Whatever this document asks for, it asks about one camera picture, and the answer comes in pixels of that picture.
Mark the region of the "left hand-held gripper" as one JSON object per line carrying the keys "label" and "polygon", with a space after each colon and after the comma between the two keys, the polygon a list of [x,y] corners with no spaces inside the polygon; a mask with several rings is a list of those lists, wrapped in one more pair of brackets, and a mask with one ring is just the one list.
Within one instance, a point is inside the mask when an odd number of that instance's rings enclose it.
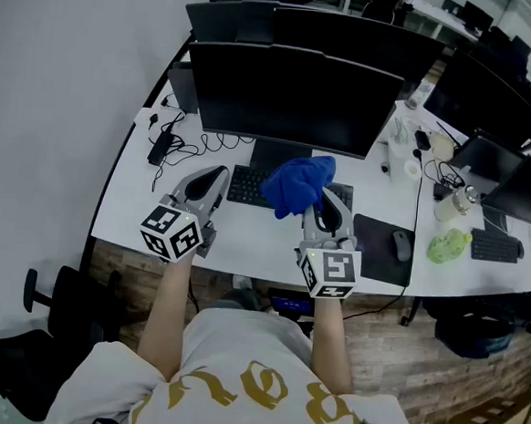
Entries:
{"label": "left hand-held gripper", "polygon": [[[185,176],[140,225],[150,252],[171,263],[190,252],[207,256],[216,238],[211,212],[219,208],[229,181],[230,171],[221,165]],[[197,207],[186,202],[196,202]]]}

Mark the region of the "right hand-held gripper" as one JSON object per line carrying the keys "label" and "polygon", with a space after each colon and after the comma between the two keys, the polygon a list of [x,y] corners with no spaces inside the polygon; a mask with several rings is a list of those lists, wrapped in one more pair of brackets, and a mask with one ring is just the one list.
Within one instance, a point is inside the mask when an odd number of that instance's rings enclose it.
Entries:
{"label": "right hand-held gripper", "polygon": [[347,299],[357,288],[362,253],[355,237],[322,239],[326,232],[352,234],[353,216],[346,204],[331,190],[322,189],[322,210],[305,209],[303,237],[297,248],[297,265],[312,298]]}

